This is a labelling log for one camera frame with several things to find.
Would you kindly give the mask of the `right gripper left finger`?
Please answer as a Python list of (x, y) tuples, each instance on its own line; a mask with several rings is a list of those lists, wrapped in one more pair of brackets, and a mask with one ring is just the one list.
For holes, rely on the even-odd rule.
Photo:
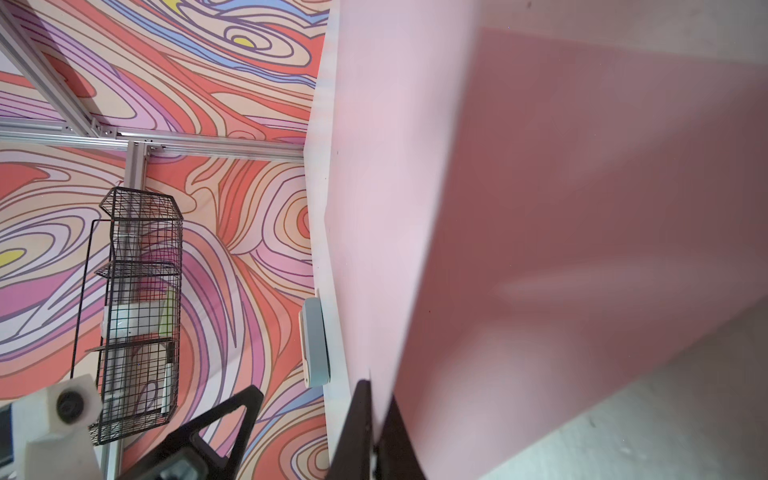
[(372, 394), (369, 380), (359, 380), (351, 399), (327, 480), (371, 478)]

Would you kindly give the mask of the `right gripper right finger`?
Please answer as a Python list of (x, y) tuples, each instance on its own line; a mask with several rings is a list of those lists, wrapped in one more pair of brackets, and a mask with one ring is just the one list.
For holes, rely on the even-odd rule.
[(397, 400), (392, 397), (376, 445), (376, 478), (379, 480), (425, 480), (413, 449)]

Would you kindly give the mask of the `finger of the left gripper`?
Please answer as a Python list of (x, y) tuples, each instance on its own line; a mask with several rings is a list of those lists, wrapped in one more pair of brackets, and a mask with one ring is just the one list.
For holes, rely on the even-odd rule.
[[(250, 385), (219, 405), (186, 422), (126, 472), (122, 479), (234, 479), (245, 455), (264, 394)], [(232, 450), (222, 456), (200, 431), (242, 408), (244, 416)]]

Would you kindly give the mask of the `pink folder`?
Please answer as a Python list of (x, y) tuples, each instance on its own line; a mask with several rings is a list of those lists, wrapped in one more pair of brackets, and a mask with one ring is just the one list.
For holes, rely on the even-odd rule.
[(763, 1), (344, 1), (348, 374), (477, 479), (767, 296)]

